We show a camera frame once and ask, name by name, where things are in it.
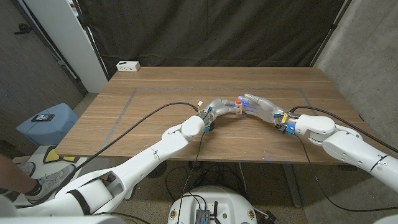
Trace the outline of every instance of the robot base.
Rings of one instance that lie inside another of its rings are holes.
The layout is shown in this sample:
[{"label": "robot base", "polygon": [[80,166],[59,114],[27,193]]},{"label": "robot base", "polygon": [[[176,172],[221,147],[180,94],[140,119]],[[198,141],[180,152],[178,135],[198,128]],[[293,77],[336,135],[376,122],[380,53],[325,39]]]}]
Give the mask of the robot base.
[{"label": "robot base", "polygon": [[[207,203],[206,210],[210,211],[211,215],[214,212],[215,202],[217,202],[217,219],[221,224],[225,223],[244,223],[255,224],[257,223],[256,214],[254,213],[253,206],[242,195],[226,187],[207,185],[191,190],[193,195],[202,196]],[[200,197],[196,197],[200,202],[202,211],[205,213],[205,203]],[[173,203],[168,216],[168,224],[176,224],[178,220],[178,210],[180,209],[180,200]],[[197,210],[199,204],[194,197],[184,197],[180,211],[180,222],[178,224],[191,224],[191,223],[217,223],[212,218],[205,218],[196,220]]]}]

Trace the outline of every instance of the sneaker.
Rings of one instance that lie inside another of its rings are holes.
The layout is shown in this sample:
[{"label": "sneaker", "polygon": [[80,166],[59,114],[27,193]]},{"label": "sneaker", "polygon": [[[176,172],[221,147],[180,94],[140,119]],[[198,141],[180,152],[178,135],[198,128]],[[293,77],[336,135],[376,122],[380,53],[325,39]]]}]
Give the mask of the sneaker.
[{"label": "sneaker", "polygon": [[18,167],[24,171],[29,177],[32,177],[33,173],[36,170],[36,164],[34,162],[27,162],[23,165],[18,165]]},{"label": "sneaker", "polygon": [[37,205],[42,202],[45,202],[47,199],[50,198],[51,193],[61,185],[62,181],[67,178],[67,176],[75,170],[75,166],[73,164],[70,164],[63,168],[62,170],[46,175],[44,177],[41,177],[37,179],[39,181],[39,184],[42,186],[42,190],[40,191],[39,194],[35,196],[28,196],[25,195],[26,199],[32,204],[32,205]]}]

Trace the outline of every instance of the white power strip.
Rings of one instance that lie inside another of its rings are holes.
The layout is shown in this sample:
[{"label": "white power strip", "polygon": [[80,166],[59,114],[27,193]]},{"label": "white power strip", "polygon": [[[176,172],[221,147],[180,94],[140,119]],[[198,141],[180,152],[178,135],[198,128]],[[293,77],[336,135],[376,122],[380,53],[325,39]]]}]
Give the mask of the white power strip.
[{"label": "white power strip", "polygon": [[116,67],[121,72],[136,72],[141,67],[139,62],[120,61]]}]

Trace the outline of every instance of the robotic hand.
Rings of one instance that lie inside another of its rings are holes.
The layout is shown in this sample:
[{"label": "robotic hand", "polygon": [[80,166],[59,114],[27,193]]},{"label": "robotic hand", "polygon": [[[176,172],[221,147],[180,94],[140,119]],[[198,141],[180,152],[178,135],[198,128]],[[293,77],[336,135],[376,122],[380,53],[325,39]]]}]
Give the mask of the robotic hand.
[{"label": "robotic hand", "polygon": [[234,108],[235,102],[231,100],[215,99],[203,111],[199,111],[199,116],[209,126],[218,116],[227,113],[237,113],[239,109]]},{"label": "robotic hand", "polygon": [[240,96],[246,114],[257,116],[268,123],[277,123],[277,118],[274,118],[274,114],[283,112],[283,109],[273,104],[271,101],[264,98],[254,96],[246,93],[244,96]]}]

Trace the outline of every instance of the person's leg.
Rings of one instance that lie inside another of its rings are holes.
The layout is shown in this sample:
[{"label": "person's leg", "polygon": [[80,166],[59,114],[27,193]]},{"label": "person's leg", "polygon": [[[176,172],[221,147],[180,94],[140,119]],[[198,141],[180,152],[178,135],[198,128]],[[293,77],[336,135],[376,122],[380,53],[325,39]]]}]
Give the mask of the person's leg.
[{"label": "person's leg", "polygon": [[29,177],[9,158],[0,155],[0,188],[25,194],[36,186],[37,181]]}]

